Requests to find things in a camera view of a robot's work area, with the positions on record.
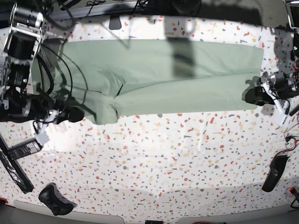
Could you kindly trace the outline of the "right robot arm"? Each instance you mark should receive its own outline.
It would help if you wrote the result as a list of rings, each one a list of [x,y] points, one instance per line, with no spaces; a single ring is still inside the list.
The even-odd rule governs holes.
[[[49,35],[47,24],[67,31],[68,27],[51,17],[52,1],[17,0],[10,14],[10,29],[0,55],[0,120],[14,123],[33,121],[34,141],[43,146],[49,141],[45,129],[51,123],[68,120],[80,121],[84,112],[70,105],[72,90],[64,95],[54,92],[54,79],[40,54],[45,37]],[[37,94],[27,92],[27,85],[34,61],[40,74],[46,74],[49,87],[44,81],[36,84]]]

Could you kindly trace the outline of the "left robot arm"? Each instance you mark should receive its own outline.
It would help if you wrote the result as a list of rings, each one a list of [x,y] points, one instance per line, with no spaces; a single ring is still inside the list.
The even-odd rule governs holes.
[[[299,2],[297,0],[284,1],[288,14],[288,21],[292,35],[286,44],[275,42],[280,71],[264,72],[260,77],[254,76],[247,80],[249,87],[243,92],[243,101],[264,106],[274,105],[278,111],[275,122],[280,126],[289,123],[291,117],[299,111],[295,106],[291,109],[290,100],[299,95]]]

